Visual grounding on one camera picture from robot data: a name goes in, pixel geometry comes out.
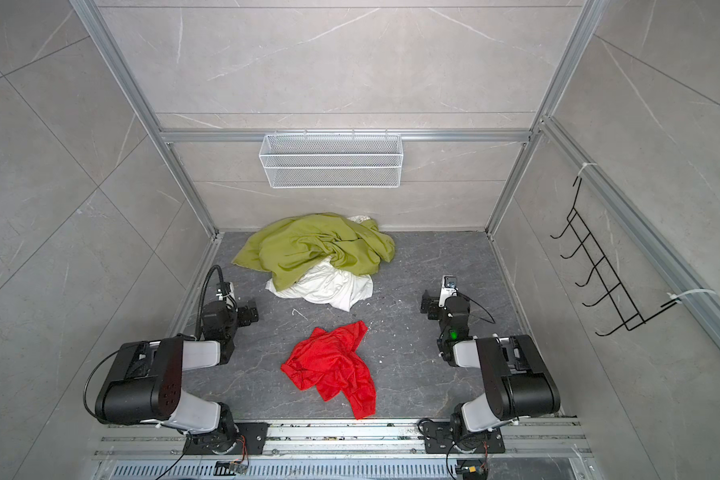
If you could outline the red cloth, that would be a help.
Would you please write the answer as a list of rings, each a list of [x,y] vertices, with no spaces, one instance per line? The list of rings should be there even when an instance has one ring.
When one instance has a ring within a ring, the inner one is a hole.
[[[370,417],[376,413],[377,392],[356,352],[367,331],[363,321],[332,331],[316,327],[293,348],[281,371],[301,391],[315,387],[325,402],[342,393],[357,420]]]

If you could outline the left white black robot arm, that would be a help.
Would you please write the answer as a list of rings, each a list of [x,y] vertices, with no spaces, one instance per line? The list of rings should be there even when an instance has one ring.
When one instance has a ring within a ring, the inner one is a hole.
[[[256,302],[226,300],[201,310],[201,337],[174,336],[123,344],[97,395],[94,415],[102,424],[151,424],[185,435],[185,455],[260,454],[266,423],[237,424],[230,407],[184,390],[183,374],[225,365],[240,327],[259,320]]]

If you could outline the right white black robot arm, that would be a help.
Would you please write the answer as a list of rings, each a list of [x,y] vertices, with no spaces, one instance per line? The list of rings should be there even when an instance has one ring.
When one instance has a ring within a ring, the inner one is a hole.
[[[455,289],[437,297],[425,292],[420,312],[438,323],[441,359],[454,368],[479,370],[483,384],[480,395],[455,407],[448,432],[437,438],[440,448],[449,440],[472,451],[496,438],[508,423],[559,411],[559,390],[530,336],[472,336],[471,299]]]

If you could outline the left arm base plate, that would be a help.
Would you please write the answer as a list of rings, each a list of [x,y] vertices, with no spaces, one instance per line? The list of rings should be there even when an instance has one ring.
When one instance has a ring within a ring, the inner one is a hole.
[[[184,455],[247,455],[263,453],[269,424],[265,422],[244,422],[235,425],[234,432],[219,428],[210,433],[192,434],[186,440]]]

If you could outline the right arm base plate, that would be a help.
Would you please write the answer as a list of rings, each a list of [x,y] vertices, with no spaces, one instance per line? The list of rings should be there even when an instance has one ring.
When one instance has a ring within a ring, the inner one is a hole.
[[[428,454],[481,453],[503,454],[505,444],[499,429],[482,432],[466,432],[451,426],[449,422],[421,419],[416,424],[424,440]]]

